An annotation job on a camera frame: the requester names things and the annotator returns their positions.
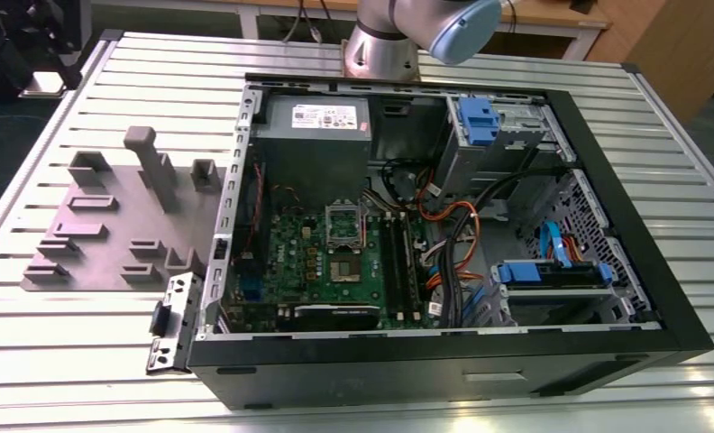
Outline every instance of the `blue plastic latch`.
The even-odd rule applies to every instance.
[[[481,97],[461,97],[459,112],[463,117],[464,129],[472,146],[489,146],[499,135],[499,113],[491,101]]]
[[[499,282],[501,284],[507,284],[512,281],[512,272],[511,272],[511,266],[508,264],[501,264],[497,267],[499,271]]]
[[[541,282],[536,263],[511,263],[512,279],[517,282]]]
[[[600,277],[603,278],[603,282],[605,282],[607,286],[609,286],[613,283],[613,271],[611,270],[609,264],[599,264],[597,269],[600,270]]]
[[[511,282],[541,282],[541,275],[535,263],[505,263],[499,266],[499,278],[503,284]]]

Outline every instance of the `metal bracket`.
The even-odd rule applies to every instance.
[[[200,310],[203,278],[194,272],[170,279],[166,298],[158,303],[150,331],[155,335],[148,375],[190,374],[191,341]]]

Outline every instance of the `blue cable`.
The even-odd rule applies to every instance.
[[[565,253],[565,247],[563,246],[563,235],[560,234],[560,227],[555,221],[547,221],[541,225],[541,233],[539,234],[539,254],[541,258],[548,258],[548,247],[552,242],[552,249],[555,255],[559,258],[564,268],[572,267],[572,261]]]

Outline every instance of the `motherboard chip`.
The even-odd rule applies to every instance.
[[[361,256],[337,254],[331,258],[331,281],[360,282],[363,278]]]

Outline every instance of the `green motherboard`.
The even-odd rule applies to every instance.
[[[332,215],[329,222],[328,227],[325,214],[289,212],[273,216],[266,276],[240,276],[228,299],[226,297],[224,309],[232,332],[277,332],[277,316],[283,309],[313,304],[379,307],[376,329],[432,327],[429,318],[421,314],[424,303],[419,300],[424,276],[416,278],[413,275],[401,284],[389,278],[395,281],[389,290],[395,291],[385,287],[385,267],[395,263],[388,262],[389,251],[383,251],[384,244],[389,243],[388,230],[383,228],[389,219],[364,216],[361,226],[353,217]],[[421,237],[420,224],[405,224],[404,227],[408,231],[405,239]],[[357,236],[360,239],[361,236],[364,247],[328,246],[328,230],[336,238]],[[397,267],[393,265],[389,271],[395,272]],[[400,285],[408,286],[408,293],[416,294],[401,299]],[[401,301],[405,301],[401,304],[405,308],[393,307]]]

